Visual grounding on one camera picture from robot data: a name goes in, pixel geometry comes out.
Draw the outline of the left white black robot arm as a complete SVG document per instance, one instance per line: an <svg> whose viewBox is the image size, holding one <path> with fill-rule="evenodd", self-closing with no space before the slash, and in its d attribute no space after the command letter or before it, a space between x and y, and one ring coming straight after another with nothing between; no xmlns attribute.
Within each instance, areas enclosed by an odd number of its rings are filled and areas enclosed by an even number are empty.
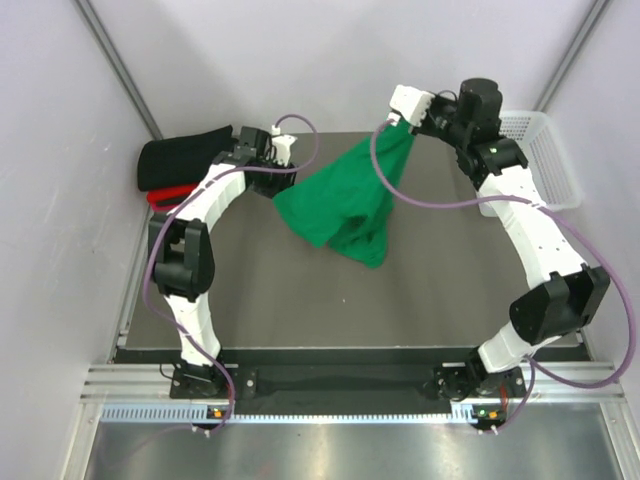
<svg viewBox="0 0 640 480"><path fill-rule="evenodd" d="M213 399L225 395L225 370L209 307L215 274L210 233L223 213L248 190L271 198L295 182L292 147L297 138L274 126L241 129L231 151L216 155L195 191L148 225L147 274L171 311L181 342L174 362L172 399Z"/></svg>

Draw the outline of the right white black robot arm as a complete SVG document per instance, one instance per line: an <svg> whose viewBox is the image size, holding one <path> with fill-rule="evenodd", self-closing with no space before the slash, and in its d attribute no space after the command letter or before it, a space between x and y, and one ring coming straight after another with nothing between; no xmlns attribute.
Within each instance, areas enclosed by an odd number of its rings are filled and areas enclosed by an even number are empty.
<svg viewBox="0 0 640 480"><path fill-rule="evenodd" d="M509 321L465 362L465 395L492 394L504 377L540 348L589 325L610 286L544 213L528 159L501 132L498 84L472 78L452 99L417 90L403 116L414 133L451 146L476 197L490 204L522 263L528 292L509 307Z"/></svg>

